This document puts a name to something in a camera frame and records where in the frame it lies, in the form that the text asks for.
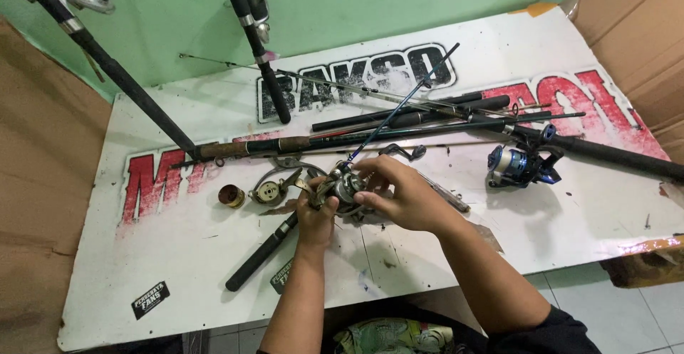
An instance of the white board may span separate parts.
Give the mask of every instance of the white board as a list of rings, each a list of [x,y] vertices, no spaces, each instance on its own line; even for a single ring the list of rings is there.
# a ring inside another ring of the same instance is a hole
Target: white board
[[[345,69],[360,69],[352,81],[407,93],[421,65],[431,68],[426,48],[444,52],[456,42],[461,46],[449,59],[448,73],[422,96],[482,90],[486,96],[507,93],[522,104],[549,102],[554,113],[585,111],[585,118],[556,122],[560,133],[666,158],[648,130],[637,129],[640,118],[559,8],[539,17],[503,14],[357,43],[272,66],[300,74],[320,71],[337,80]],[[179,61],[192,66],[197,60]],[[377,72],[383,63],[389,69]],[[269,121],[268,101],[258,99],[258,76],[227,70],[147,90],[197,144],[264,132],[306,135],[313,122],[391,106],[359,96],[342,104],[345,96],[337,91],[325,96],[317,90],[323,98],[315,101],[306,86],[293,84],[294,118],[283,126]],[[399,144],[465,143],[449,153],[431,148],[412,166],[461,193],[473,208],[468,218],[491,228],[503,256],[523,274],[619,256],[637,242],[681,232],[684,210],[659,195],[658,179],[571,155],[557,164],[562,180],[555,185],[488,189],[486,160],[497,139],[473,132]],[[179,158],[183,153],[127,96],[115,99],[59,332],[63,350],[271,316],[279,296],[269,280],[292,258],[297,231],[239,292],[227,292],[226,280],[287,215],[259,216],[268,208],[249,200],[232,210],[218,202],[217,193],[228,183],[249,191],[273,165],[240,159],[223,168],[168,171]],[[329,170],[338,159],[304,161]],[[650,227],[644,227],[646,219]],[[325,260],[327,307],[457,284],[434,236],[389,222],[385,230],[381,224],[337,224]],[[169,296],[136,319],[132,303],[161,282]]]

